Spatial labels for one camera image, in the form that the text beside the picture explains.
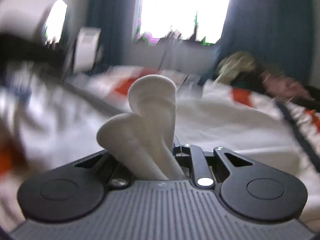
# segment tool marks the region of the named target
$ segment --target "blue curtain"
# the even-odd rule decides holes
[[[246,50],[307,84],[313,33],[312,0],[230,0],[219,59]]]
[[[127,22],[127,4],[130,0],[90,0],[87,26],[101,28],[99,43],[103,58],[98,67],[103,71],[110,65],[120,65],[124,48],[124,28]]]

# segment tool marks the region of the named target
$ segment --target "round pad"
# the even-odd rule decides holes
[[[284,193],[282,184],[273,179],[255,179],[247,185],[249,193],[260,199],[276,199]]]
[[[66,200],[77,193],[78,186],[68,179],[54,179],[44,183],[41,195],[49,200]]]
[[[18,202],[26,218],[40,222],[65,222],[94,210],[104,187],[90,170],[64,166],[22,184]]]
[[[308,193],[301,181],[265,165],[235,168],[222,183],[220,195],[234,212],[265,222],[300,216]]]

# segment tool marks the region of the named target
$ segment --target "bed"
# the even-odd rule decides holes
[[[8,90],[1,90],[1,118],[10,134],[19,138],[27,160],[36,166],[37,172],[53,169],[101,150],[96,132],[114,114],[130,111],[125,93],[120,93],[121,97],[115,93],[127,85],[126,80],[139,76],[134,73],[113,75],[112,82],[111,76],[104,74],[95,77],[95,82],[74,79],[63,85],[33,76],[27,105],[19,103]],[[172,78],[177,86],[188,79],[180,73],[171,74],[175,74]],[[301,220],[312,230],[320,230],[320,175],[316,163],[311,161],[314,156],[297,140],[277,102],[212,81],[206,82],[202,97],[191,94],[178,97],[175,134],[179,141],[198,145],[205,151],[227,147],[296,176],[308,190]],[[294,104],[285,106],[319,158],[320,136],[315,116]],[[7,231],[23,221],[16,192],[30,175],[9,173],[0,180],[0,225]]]

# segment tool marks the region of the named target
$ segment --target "orange pattern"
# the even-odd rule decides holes
[[[312,122],[317,127],[318,133],[320,133],[320,119],[316,116],[315,111],[306,109],[306,114],[312,117]]]
[[[0,149],[0,176],[25,163],[23,154],[11,142]]]
[[[124,80],[114,91],[121,95],[127,96],[129,92],[129,88],[138,78],[144,77],[146,75],[157,74],[157,73],[158,71],[156,69],[144,68],[137,77],[128,78]]]
[[[251,91],[242,88],[232,88],[233,101],[241,103],[243,105],[253,107],[250,100]]]

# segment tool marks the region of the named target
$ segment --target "bright window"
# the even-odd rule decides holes
[[[45,35],[47,42],[51,43],[55,38],[56,43],[59,43],[66,17],[66,11],[67,5],[63,0],[57,0],[52,6],[47,22],[45,23]]]
[[[153,40],[178,30],[188,39],[197,25],[197,41],[216,43],[222,33],[229,0],[140,0],[138,35]]]

